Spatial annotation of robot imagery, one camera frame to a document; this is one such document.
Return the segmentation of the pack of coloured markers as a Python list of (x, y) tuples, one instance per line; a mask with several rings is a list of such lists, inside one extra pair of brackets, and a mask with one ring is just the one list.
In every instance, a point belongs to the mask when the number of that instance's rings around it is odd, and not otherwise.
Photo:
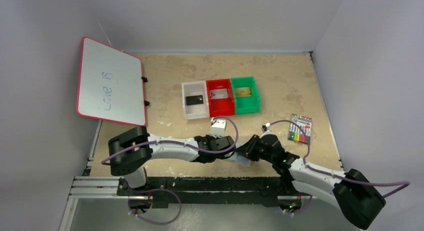
[(308, 144), (311, 141), (313, 120), (307, 116), (292, 113), (287, 138), (291, 141)]

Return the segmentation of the white plastic bin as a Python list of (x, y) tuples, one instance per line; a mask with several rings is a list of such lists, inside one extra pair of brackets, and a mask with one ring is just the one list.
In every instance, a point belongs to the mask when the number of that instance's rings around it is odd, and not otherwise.
[(210, 117), (207, 85), (204, 80), (183, 82), (181, 93), (183, 115), (186, 120)]

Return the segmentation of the red plastic bin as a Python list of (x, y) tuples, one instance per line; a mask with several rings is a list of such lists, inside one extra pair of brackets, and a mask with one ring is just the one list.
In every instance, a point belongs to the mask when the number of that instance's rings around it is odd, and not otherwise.
[(229, 78), (207, 80), (206, 88), (211, 118), (235, 114), (235, 100)]

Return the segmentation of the green plastic bin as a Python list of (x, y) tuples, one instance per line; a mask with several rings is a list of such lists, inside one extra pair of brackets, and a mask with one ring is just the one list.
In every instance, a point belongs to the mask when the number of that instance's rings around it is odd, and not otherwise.
[(253, 76), (230, 78), (233, 91), (235, 114), (258, 113), (261, 99)]

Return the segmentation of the beige leather card holder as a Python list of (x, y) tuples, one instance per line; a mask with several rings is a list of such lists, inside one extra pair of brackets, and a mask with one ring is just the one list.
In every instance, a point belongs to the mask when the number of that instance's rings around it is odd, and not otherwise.
[(249, 167), (251, 165), (251, 161), (237, 152), (230, 152), (224, 156), (224, 161), (230, 162), (232, 164)]

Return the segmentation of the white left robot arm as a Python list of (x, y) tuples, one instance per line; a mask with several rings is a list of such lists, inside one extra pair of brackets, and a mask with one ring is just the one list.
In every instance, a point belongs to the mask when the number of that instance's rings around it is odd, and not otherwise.
[(101, 161), (113, 176), (123, 177), (132, 189), (147, 184), (143, 165), (154, 159), (177, 159), (195, 163), (212, 163), (225, 159), (236, 149), (237, 138), (231, 136), (195, 136), (187, 139), (164, 138), (137, 126), (108, 141), (109, 156)]

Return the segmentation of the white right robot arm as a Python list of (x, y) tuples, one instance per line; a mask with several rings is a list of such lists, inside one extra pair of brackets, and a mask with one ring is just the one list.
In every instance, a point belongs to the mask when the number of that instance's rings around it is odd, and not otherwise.
[(362, 230), (369, 228), (386, 205), (385, 198), (360, 171), (324, 168), (322, 173), (317, 172), (318, 165), (304, 163), (300, 156), (285, 151), (274, 134), (253, 135), (235, 151), (254, 162), (269, 162), (286, 187), (333, 205)]

